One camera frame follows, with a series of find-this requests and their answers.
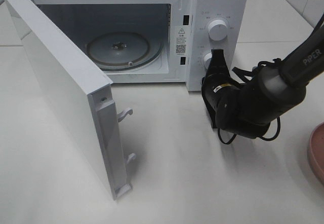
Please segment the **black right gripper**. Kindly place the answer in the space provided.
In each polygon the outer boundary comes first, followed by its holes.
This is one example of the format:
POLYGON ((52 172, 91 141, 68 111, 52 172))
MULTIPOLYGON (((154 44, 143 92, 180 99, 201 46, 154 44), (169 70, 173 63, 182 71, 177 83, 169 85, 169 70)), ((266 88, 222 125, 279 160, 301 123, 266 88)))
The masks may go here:
POLYGON ((231 78, 222 49, 211 51, 211 61, 202 79, 201 95, 213 128, 240 128, 240 84, 231 78))

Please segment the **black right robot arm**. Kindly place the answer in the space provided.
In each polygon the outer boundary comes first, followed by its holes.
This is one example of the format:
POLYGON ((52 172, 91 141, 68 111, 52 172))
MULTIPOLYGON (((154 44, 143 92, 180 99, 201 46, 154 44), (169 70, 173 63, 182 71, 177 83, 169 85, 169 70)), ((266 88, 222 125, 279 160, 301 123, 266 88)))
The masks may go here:
POLYGON ((264 141, 275 140, 280 116, 300 104, 306 86, 323 72, 323 18, 310 36, 285 59, 260 61, 251 71, 234 67, 234 80, 221 49, 211 51, 211 61, 201 81, 201 95, 212 129, 264 141))

